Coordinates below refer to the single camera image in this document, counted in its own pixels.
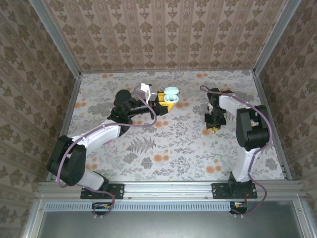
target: cable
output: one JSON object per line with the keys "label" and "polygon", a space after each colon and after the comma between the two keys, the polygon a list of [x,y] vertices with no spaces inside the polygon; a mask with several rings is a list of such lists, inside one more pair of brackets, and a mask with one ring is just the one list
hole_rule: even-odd
{"label": "cable", "polygon": [[[60,162],[60,164],[59,164],[58,171],[57,171],[57,178],[56,178],[56,179],[57,179],[57,184],[58,184],[59,187],[61,187],[61,188],[67,187],[66,184],[65,184],[65,185],[62,185],[61,182],[60,182],[61,170],[62,170],[62,168],[63,168],[63,165],[64,165],[64,162],[65,162],[65,160],[66,160],[66,158],[67,158],[67,155],[69,154],[69,152],[71,151],[71,149],[72,149],[79,141],[81,141],[84,137],[88,137],[89,135],[95,133],[96,131],[102,130],[102,129],[104,129],[105,127],[108,127],[108,126],[118,125],[118,126],[130,126],[130,127],[146,128],[146,127],[150,127],[150,126],[154,125],[154,124],[157,122],[158,117],[157,117],[155,111],[154,111],[154,110],[151,108],[151,106],[148,105],[148,104],[140,97],[140,95],[137,93],[137,89],[140,89],[140,88],[141,88],[140,85],[136,86],[136,87],[134,88],[134,90],[133,90],[133,93],[139,98],[139,100],[140,100],[144,105],[146,105],[146,106],[150,109],[150,111],[152,112],[152,114],[153,114],[153,116],[154,116],[154,121],[153,121],[151,124],[149,124],[149,125],[133,125],[133,124],[125,124],[125,123],[109,123],[109,124],[106,124],[106,125],[101,124],[100,126],[96,127],[95,129],[93,129],[93,130],[87,132],[86,134],[84,134],[83,136],[79,137],[77,140],[75,140],[75,141],[67,148],[65,154],[63,155],[63,157],[62,157],[62,159],[61,159],[61,162]],[[109,210],[108,210],[103,216],[107,215],[107,214],[110,212],[110,210],[113,208],[113,206],[114,206],[114,196],[113,196],[111,193],[106,192],[106,191],[94,190],[94,189],[91,189],[91,188],[89,188],[89,187],[85,187],[85,189],[87,189],[87,190],[89,190],[89,191],[92,191],[92,192],[96,192],[96,193],[105,193],[105,194],[111,196],[111,198],[112,198],[112,202],[111,202],[112,206],[109,208]]]}
{"label": "cable", "polygon": [[245,214],[243,214],[243,215],[238,212],[238,214],[240,214],[241,216],[250,215],[250,214],[254,213],[254,212],[264,203],[264,201],[265,201],[265,199],[266,199],[266,197],[267,197],[267,190],[266,190],[266,188],[265,188],[262,184],[260,184],[259,182],[257,182],[257,181],[251,176],[251,168],[252,168],[253,162],[254,162],[254,160],[255,160],[255,158],[256,158],[256,154],[259,153],[259,152],[261,152],[262,150],[266,149],[266,148],[269,146],[269,144],[272,142],[272,135],[273,135],[273,134],[272,134],[272,128],[271,128],[271,126],[270,126],[270,124],[269,124],[269,120],[266,118],[266,116],[265,116],[263,113],[261,113],[261,112],[260,112],[257,108],[255,108],[253,105],[251,105],[250,103],[245,102],[245,101],[243,101],[242,99],[236,97],[234,94],[210,91],[210,89],[209,89],[207,86],[205,86],[205,85],[201,85],[201,86],[199,87],[199,89],[202,90],[203,92],[206,92],[206,93],[215,93],[215,94],[226,95],[226,96],[231,95],[231,97],[232,97],[233,99],[237,100],[239,103],[244,104],[244,105],[246,105],[246,106],[252,108],[254,111],[256,111],[256,112],[263,118],[263,120],[264,120],[264,121],[266,122],[266,124],[267,124],[267,127],[268,127],[268,136],[269,136],[268,142],[267,142],[267,144],[266,144],[264,147],[262,147],[262,148],[260,148],[260,149],[258,149],[258,150],[256,150],[256,151],[254,152],[254,154],[253,154],[253,156],[252,156],[252,159],[251,159],[251,162],[250,162],[250,165],[249,165],[249,168],[248,168],[248,176],[249,176],[249,178],[251,179],[251,181],[252,181],[253,183],[255,183],[256,185],[258,185],[259,187],[261,187],[261,188],[263,189],[263,191],[264,191],[264,196],[263,196],[262,200],[260,201],[260,203],[259,203],[253,210],[251,210],[250,212],[247,212],[247,213],[245,213]]}

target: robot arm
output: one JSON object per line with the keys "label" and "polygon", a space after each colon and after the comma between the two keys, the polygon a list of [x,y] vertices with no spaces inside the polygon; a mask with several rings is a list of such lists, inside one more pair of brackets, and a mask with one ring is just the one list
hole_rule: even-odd
{"label": "robot arm", "polygon": [[[165,96],[163,92],[152,92],[150,85],[146,84],[141,84],[141,90],[145,92],[146,103],[148,105],[144,105],[141,100],[134,99],[128,90],[120,90],[115,96],[115,100],[113,102],[114,108],[111,110],[110,116],[98,127],[110,123],[132,124],[132,117],[142,115],[144,113],[150,113],[151,118],[153,119],[154,115],[148,106],[154,110],[157,116],[167,114],[173,108],[173,103],[165,102],[163,100]],[[61,159],[66,150],[74,141],[82,137],[82,139],[77,142],[67,155],[61,169],[60,178],[69,186],[78,184],[89,187],[93,190],[107,191],[109,181],[96,172],[85,169],[86,156],[99,146],[112,139],[120,137],[130,127],[111,125],[97,129],[98,127],[72,138],[69,138],[66,135],[61,136],[57,140],[53,149],[47,169],[57,176]]]}
{"label": "robot arm", "polygon": [[[222,92],[224,95],[219,94],[220,91],[217,88],[211,91],[214,93],[207,93],[210,111],[209,114],[205,114],[207,129],[216,131],[222,125],[226,125],[224,113],[228,111],[236,117],[236,136],[241,147],[237,164],[230,173],[227,186],[224,186],[222,192],[218,191],[217,194],[222,195],[222,198],[228,196],[244,198],[246,191],[248,189],[252,191],[254,187],[248,175],[252,157],[269,140],[267,124],[253,109],[233,98],[231,91]],[[265,106],[260,105],[256,108],[267,117]]]}

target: wallpaper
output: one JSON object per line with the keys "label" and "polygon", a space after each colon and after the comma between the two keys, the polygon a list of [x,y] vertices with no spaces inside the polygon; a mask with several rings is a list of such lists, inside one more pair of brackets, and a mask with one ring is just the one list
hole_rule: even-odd
{"label": "wallpaper", "polygon": [[[87,156],[86,168],[110,181],[227,180],[241,148],[236,139],[236,119],[226,113],[226,126],[216,133],[206,130],[208,98],[199,86],[230,89],[241,99],[261,104],[250,70],[82,74],[81,78],[69,128],[71,136],[104,122],[120,89],[133,91],[144,82],[160,91],[166,87],[180,90],[179,102],[171,112],[158,116],[154,126],[132,127]],[[153,121],[149,114],[132,119],[137,125]],[[274,146],[259,155],[252,175],[255,179],[284,179]]]}
{"label": "wallpaper", "polygon": [[44,0],[82,72],[252,68],[286,0]]}
{"label": "wallpaper", "polygon": [[303,0],[261,72],[294,179],[317,221],[317,1]]}
{"label": "wallpaper", "polygon": [[23,231],[74,78],[27,0],[0,1],[0,237]]}

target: black mounting plate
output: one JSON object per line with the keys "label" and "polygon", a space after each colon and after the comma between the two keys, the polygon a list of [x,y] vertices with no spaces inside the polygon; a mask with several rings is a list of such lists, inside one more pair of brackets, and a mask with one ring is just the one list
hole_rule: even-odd
{"label": "black mounting plate", "polygon": [[229,189],[227,182],[212,183],[211,184],[212,197],[213,199],[245,199],[247,198],[258,198],[256,186],[252,183],[249,187],[243,189],[236,189],[232,194]]}
{"label": "black mounting plate", "polygon": [[[113,194],[116,200],[123,199],[124,184],[123,183],[109,183],[107,192]],[[82,188],[80,199],[111,199],[111,197],[104,193],[91,192],[85,188]]]}

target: purple cable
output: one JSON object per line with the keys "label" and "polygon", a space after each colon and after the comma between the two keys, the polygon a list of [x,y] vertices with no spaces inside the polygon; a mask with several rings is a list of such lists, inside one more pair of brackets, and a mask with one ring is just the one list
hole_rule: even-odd
{"label": "purple cable", "polygon": [[[105,127],[108,127],[108,126],[118,125],[118,126],[130,126],[130,127],[146,128],[146,127],[150,127],[150,126],[154,125],[154,124],[157,122],[157,119],[158,119],[158,118],[157,118],[157,115],[156,115],[156,113],[154,112],[154,110],[153,110],[153,109],[140,97],[140,95],[137,93],[137,89],[140,89],[140,88],[141,88],[140,85],[136,86],[136,87],[134,88],[134,90],[133,90],[133,93],[140,99],[140,101],[141,101],[144,105],[146,105],[146,106],[150,109],[150,111],[152,112],[152,114],[153,114],[153,116],[154,116],[154,121],[153,121],[151,124],[149,124],[149,125],[133,125],[133,124],[125,124],[125,123],[109,123],[109,124],[106,124],[106,125],[101,124],[100,126],[96,127],[96,128],[93,129],[92,131],[89,131],[89,132],[87,132],[86,134],[84,134],[83,136],[79,137],[76,141],[74,141],[74,142],[68,147],[68,149],[66,150],[65,154],[63,155],[63,157],[62,157],[62,159],[61,159],[61,162],[60,162],[60,164],[59,164],[58,171],[57,171],[57,178],[56,178],[56,179],[57,179],[57,184],[58,184],[59,187],[61,187],[61,188],[67,187],[66,184],[65,184],[65,185],[62,185],[62,184],[60,183],[60,174],[61,174],[61,170],[62,170],[62,168],[63,168],[64,162],[65,162],[65,160],[66,160],[66,158],[67,158],[67,155],[69,154],[70,150],[71,150],[79,141],[81,141],[84,137],[87,137],[87,136],[93,134],[94,132],[96,132],[96,131],[98,131],[98,130],[101,130],[101,129],[104,129]],[[92,191],[92,192],[105,193],[105,194],[108,194],[108,195],[110,195],[110,196],[112,197],[112,206],[111,206],[110,209],[104,214],[104,216],[105,216],[106,214],[108,214],[108,213],[110,212],[110,210],[111,210],[111,209],[113,208],[113,206],[114,206],[114,196],[113,196],[112,194],[108,193],[108,192],[105,192],[105,191],[93,190],[93,189],[91,189],[91,188],[89,188],[89,187],[85,187],[85,188],[86,188],[87,190]]]}
{"label": "purple cable", "polygon": [[[221,92],[213,92],[213,91],[210,91],[209,88],[206,87],[205,85],[200,86],[199,89],[202,90],[202,91],[204,91],[204,92],[207,92],[207,93],[215,93],[215,94],[227,95],[227,96],[228,96],[228,93],[221,93]],[[252,182],[254,182],[256,185],[258,185],[259,187],[261,187],[261,188],[264,190],[264,196],[263,196],[261,202],[260,202],[252,211],[250,211],[250,212],[247,212],[247,213],[245,213],[245,214],[240,214],[239,212],[237,212],[237,211],[234,210],[234,212],[240,214],[241,216],[242,216],[242,215],[243,215],[243,216],[247,216],[247,215],[250,215],[250,214],[252,214],[253,212],[255,212],[255,211],[264,203],[264,201],[265,201],[265,199],[266,199],[266,197],[267,197],[267,190],[266,190],[266,188],[265,188],[262,184],[260,184],[259,182],[257,182],[257,181],[251,176],[251,169],[252,169],[253,162],[254,162],[254,160],[255,160],[255,158],[256,158],[256,154],[259,153],[260,151],[266,149],[266,148],[269,146],[270,142],[272,141],[272,128],[271,128],[271,126],[270,126],[270,124],[269,124],[269,120],[268,120],[268,119],[266,118],[266,116],[265,116],[263,113],[261,113],[257,108],[255,108],[255,107],[254,107],[253,105],[251,105],[250,103],[245,102],[245,101],[243,101],[242,99],[236,97],[234,94],[229,94],[229,95],[231,95],[231,97],[232,97],[233,99],[237,100],[239,103],[242,103],[242,104],[244,104],[244,105],[246,105],[246,106],[252,108],[254,111],[256,111],[256,112],[263,118],[263,120],[266,122],[267,127],[268,127],[268,136],[269,136],[268,142],[267,142],[267,144],[266,144],[264,147],[262,147],[262,148],[260,148],[260,149],[258,149],[258,150],[256,150],[256,151],[254,152],[254,154],[253,154],[253,156],[252,156],[252,159],[251,159],[251,162],[250,162],[250,165],[249,165],[249,168],[248,168],[248,176],[249,176],[249,178],[251,179]]]}

